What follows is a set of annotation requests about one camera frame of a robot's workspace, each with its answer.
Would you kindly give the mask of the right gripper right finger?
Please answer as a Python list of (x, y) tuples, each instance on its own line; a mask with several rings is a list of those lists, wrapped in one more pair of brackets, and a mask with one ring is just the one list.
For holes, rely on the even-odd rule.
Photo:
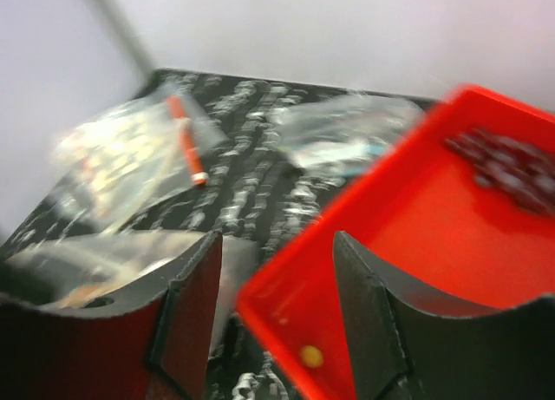
[(554, 297), (495, 309), (375, 256), (345, 232), (333, 266), (359, 399), (551, 399)]

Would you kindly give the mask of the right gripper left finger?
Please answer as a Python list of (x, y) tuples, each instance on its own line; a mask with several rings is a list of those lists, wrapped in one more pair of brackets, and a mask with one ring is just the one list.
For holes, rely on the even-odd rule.
[(82, 307), (1, 291), (4, 399), (199, 399), (219, 293), (222, 237)]

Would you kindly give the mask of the polka dot zip bag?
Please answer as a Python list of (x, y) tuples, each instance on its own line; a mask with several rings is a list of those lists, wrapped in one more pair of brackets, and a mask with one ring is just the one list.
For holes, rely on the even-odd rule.
[[(1, 291), (34, 305), (82, 307), (160, 269), (202, 236), (194, 231), (159, 230), (44, 241), (2, 260)], [(257, 255), (256, 242), (223, 238), (212, 351), (225, 333), (239, 288), (254, 273)]]

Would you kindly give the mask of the purple toy grapes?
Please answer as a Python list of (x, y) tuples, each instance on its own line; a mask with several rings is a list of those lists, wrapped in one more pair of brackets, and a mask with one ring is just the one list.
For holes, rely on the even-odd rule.
[(527, 212), (554, 215), (554, 153), (484, 128), (448, 137), (444, 144), (472, 164), (479, 186), (501, 191)]

